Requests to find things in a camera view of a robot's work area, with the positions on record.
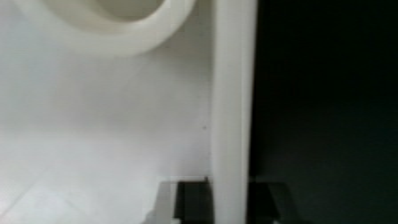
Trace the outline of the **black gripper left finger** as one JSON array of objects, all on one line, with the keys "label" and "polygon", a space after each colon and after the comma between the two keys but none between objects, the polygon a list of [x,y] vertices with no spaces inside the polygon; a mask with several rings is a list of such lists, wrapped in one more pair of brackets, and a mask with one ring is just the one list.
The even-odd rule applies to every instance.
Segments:
[{"label": "black gripper left finger", "polygon": [[175,218],[180,224],[214,224],[214,196],[207,179],[178,182]]}]

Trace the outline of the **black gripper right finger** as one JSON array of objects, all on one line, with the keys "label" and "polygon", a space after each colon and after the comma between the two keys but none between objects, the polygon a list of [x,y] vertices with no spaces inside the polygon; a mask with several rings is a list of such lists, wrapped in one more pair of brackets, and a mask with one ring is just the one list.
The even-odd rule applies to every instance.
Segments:
[{"label": "black gripper right finger", "polygon": [[282,182],[250,184],[248,224],[310,224],[289,185]]}]

